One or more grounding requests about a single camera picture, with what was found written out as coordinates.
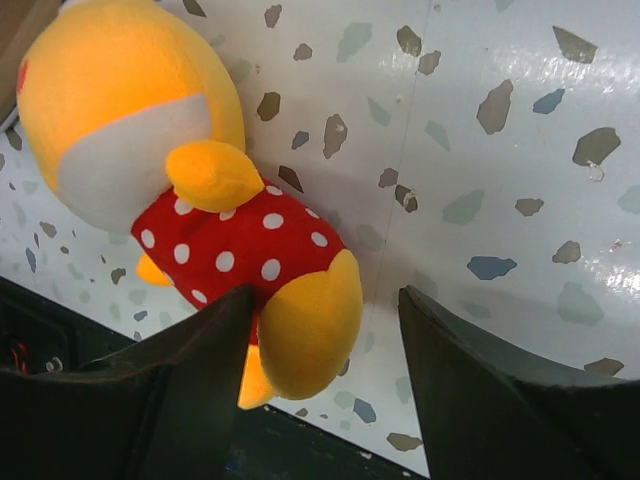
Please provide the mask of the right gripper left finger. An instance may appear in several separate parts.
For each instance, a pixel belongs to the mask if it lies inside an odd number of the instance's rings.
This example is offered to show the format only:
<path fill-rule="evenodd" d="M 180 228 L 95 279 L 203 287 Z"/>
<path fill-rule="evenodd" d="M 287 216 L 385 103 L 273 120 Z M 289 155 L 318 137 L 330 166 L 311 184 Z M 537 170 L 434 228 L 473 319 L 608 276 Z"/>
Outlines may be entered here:
<path fill-rule="evenodd" d="M 3 369 L 2 477 L 222 478 L 254 305 L 238 287 L 77 369 Z"/>

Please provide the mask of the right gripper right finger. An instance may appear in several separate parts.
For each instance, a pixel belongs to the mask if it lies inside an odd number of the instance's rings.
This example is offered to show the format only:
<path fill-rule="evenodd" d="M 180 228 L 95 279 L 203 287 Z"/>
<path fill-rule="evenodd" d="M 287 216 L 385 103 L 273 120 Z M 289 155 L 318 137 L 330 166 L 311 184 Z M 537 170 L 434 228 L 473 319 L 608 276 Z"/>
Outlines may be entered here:
<path fill-rule="evenodd" d="M 413 286 L 398 314 L 431 478 L 638 478 L 638 381 L 523 350 Z"/>

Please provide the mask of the yellow frog plush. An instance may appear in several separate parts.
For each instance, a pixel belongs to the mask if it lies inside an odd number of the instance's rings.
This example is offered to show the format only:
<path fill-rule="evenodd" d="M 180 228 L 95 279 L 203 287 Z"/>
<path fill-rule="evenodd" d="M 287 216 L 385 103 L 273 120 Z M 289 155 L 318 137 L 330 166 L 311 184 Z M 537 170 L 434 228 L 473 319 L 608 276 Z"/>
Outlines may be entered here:
<path fill-rule="evenodd" d="M 136 239 L 145 282 L 197 309 L 254 289 L 241 408 L 335 379 L 360 330 L 358 262 L 258 171 L 236 87 L 199 33 L 153 1 L 67 1 L 16 89 L 43 179 L 89 225 Z"/>

